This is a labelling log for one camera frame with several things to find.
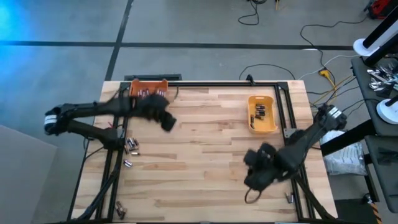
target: table leg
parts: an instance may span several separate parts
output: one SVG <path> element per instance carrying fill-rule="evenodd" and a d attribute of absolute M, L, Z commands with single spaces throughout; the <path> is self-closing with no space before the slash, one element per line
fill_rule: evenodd
<path fill-rule="evenodd" d="M 367 120 L 346 133 L 321 145 L 322 155 L 327 156 L 340 149 L 362 140 L 365 136 L 375 135 L 372 120 Z"/>

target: butcher block tabletop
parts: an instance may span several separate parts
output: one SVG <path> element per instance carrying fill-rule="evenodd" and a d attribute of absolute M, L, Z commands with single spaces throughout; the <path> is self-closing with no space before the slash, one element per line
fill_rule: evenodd
<path fill-rule="evenodd" d="M 297 127 L 312 124 L 312 113 L 303 81 L 286 81 Z M 100 101 L 111 98 L 120 82 L 104 82 Z M 294 222 L 294 203 L 287 203 L 290 181 L 272 184 L 254 204 L 244 203 L 248 188 L 243 184 L 247 167 L 243 157 L 248 149 L 259 149 L 263 142 L 275 148 L 284 145 L 280 119 L 274 100 L 278 130 L 253 134 L 248 129 L 247 100 L 251 95 L 275 99 L 268 86 L 169 87 L 169 111 L 177 122 L 171 132 L 146 119 L 131 118 L 127 138 L 140 144 L 140 156 L 123 154 L 133 163 L 121 166 L 116 200 L 127 214 L 123 222 Z M 285 97 L 282 102 L 289 118 Z M 113 116 L 97 116 L 94 125 L 109 127 Z M 91 141 L 88 154 L 102 145 Z M 84 163 L 72 218 L 81 215 L 100 190 L 106 150 L 100 150 Z M 322 154 L 311 149 L 305 161 L 311 191 L 334 217 L 336 208 Z M 255 197 L 257 192 L 249 194 Z M 300 192 L 304 214 L 307 208 Z M 110 190 L 105 197 L 103 216 L 108 212 Z M 114 222 L 121 220 L 114 212 Z"/>

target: white plastic bag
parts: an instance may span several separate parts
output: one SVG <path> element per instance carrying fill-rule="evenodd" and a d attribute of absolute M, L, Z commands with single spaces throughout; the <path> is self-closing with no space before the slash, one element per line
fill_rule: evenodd
<path fill-rule="evenodd" d="M 342 131 L 329 131 L 320 140 L 321 144 L 344 134 Z M 323 158 L 329 175 L 366 175 L 365 161 L 361 143 L 357 142 Z"/>

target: concrete floor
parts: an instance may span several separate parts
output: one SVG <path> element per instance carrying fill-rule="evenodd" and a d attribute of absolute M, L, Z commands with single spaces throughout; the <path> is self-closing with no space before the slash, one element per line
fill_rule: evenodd
<path fill-rule="evenodd" d="M 237 19 L 252 13 L 246 0 L 135 0 L 123 42 L 307 45 L 299 35 L 302 26 L 360 21 L 365 17 L 362 9 L 367 2 L 283 0 L 281 10 L 275 11 L 274 1 L 268 1 L 258 7 L 259 25 L 244 26 Z M 127 0 L 2 1 L 0 40 L 115 42 L 126 4 Z M 366 20 L 332 29 L 309 27 L 304 35 L 315 45 L 352 45 L 378 23 Z M 97 100 L 112 52 L 113 47 L 0 45 L 0 124 L 61 148 L 44 185 L 34 223 L 66 219 L 83 159 L 81 137 L 44 134 L 44 113 L 60 103 Z M 329 50 L 325 51 L 323 61 L 354 54 Z M 111 79 L 122 80 L 125 75 L 134 74 L 181 73 L 184 80 L 237 80 L 246 66 L 256 63 L 285 67 L 298 78 L 320 68 L 319 57 L 316 50 L 122 47 Z M 350 66 L 348 58 L 338 58 L 328 68 L 339 82 L 351 74 Z M 287 72 L 273 67 L 255 67 L 248 73 L 262 80 L 291 79 Z M 330 89 L 330 84 L 316 74 L 304 80 L 307 91 Z M 357 85 L 354 81 L 345 88 Z M 311 101 L 318 98 L 309 97 Z M 345 108 L 360 99 L 361 93 L 356 89 L 334 104 Z M 363 106 L 349 117 L 347 128 L 368 118 Z M 360 198 L 367 193 L 363 177 L 330 177 L 330 182 L 335 199 Z M 398 218 L 384 202 L 379 207 L 384 223 L 393 223 Z"/>

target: yellow tray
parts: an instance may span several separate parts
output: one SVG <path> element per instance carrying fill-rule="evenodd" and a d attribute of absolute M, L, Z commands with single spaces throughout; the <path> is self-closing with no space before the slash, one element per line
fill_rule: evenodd
<path fill-rule="evenodd" d="M 252 133 L 256 134 L 265 134 L 276 131 L 278 127 L 275 125 L 274 121 L 274 113 L 272 111 L 272 104 L 274 103 L 274 99 L 269 96 L 259 96 L 254 95 L 250 96 L 248 99 L 248 125 L 249 130 Z M 263 120 L 254 118 L 254 129 L 250 126 L 250 116 L 253 115 L 256 117 L 256 104 L 264 105 L 266 112 L 265 116 L 263 116 Z"/>

